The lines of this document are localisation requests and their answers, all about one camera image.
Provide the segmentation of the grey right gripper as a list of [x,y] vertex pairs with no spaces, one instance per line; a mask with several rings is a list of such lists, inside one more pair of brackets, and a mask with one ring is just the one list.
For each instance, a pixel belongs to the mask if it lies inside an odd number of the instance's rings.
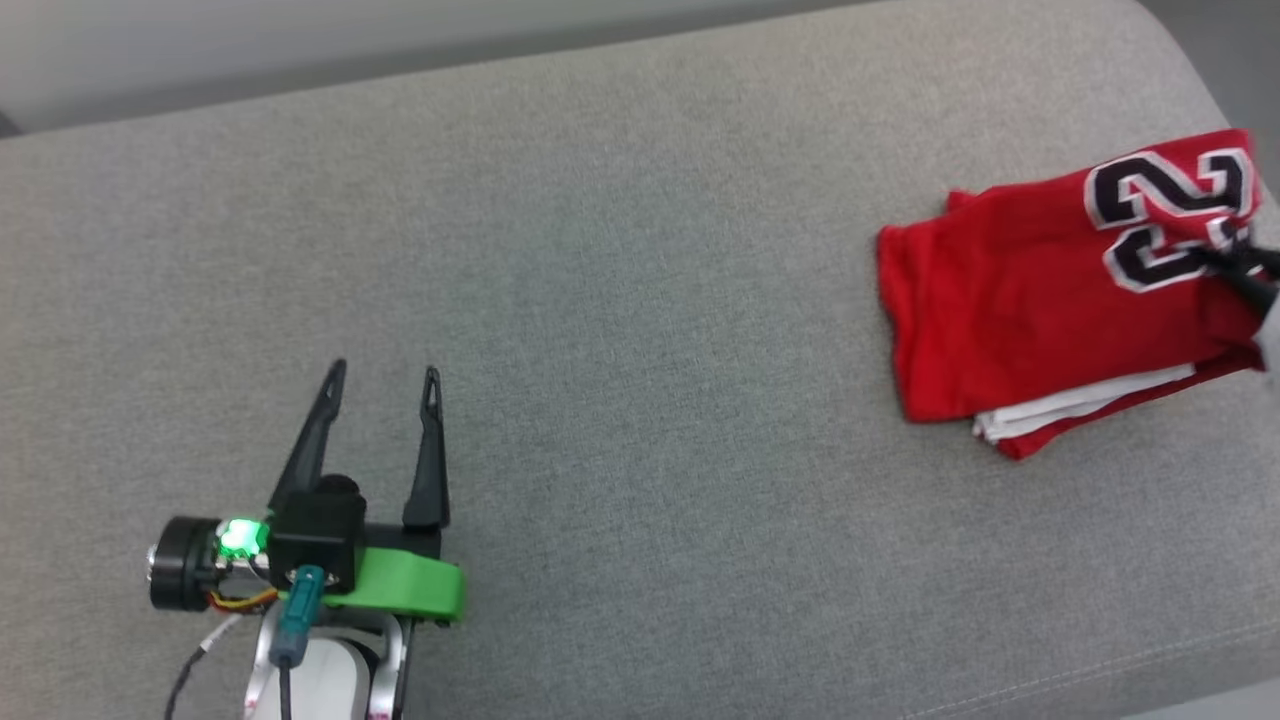
[[1254,245],[1236,245],[1226,250],[1192,246],[1190,255],[1211,268],[1251,307],[1266,307],[1256,332],[1256,347],[1263,370],[1277,374],[1280,304],[1277,284],[1267,279],[1279,278],[1279,251]]

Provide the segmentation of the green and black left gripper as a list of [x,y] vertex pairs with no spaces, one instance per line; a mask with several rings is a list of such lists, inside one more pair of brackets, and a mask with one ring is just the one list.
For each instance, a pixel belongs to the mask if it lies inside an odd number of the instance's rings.
[[[339,411],[347,361],[329,368],[303,420],[280,478],[268,502],[280,512],[293,495],[308,493],[321,478],[326,442]],[[420,404],[422,436],[413,483],[402,511],[404,528],[447,528],[451,497],[445,459],[442,375],[426,369]],[[155,609],[229,614],[262,612],[284,600],[294,570],[283,583],[271,577],[269,525],[252,518],[173,518],[148,550],[148,598]],[[460,568],[407,550],[394,527],[367,527],[367,546],[355,570],[355,585],[340,591],[337,574],[326,579],[323,603],[362,609],[434,623],[460,620],[465,577]]]

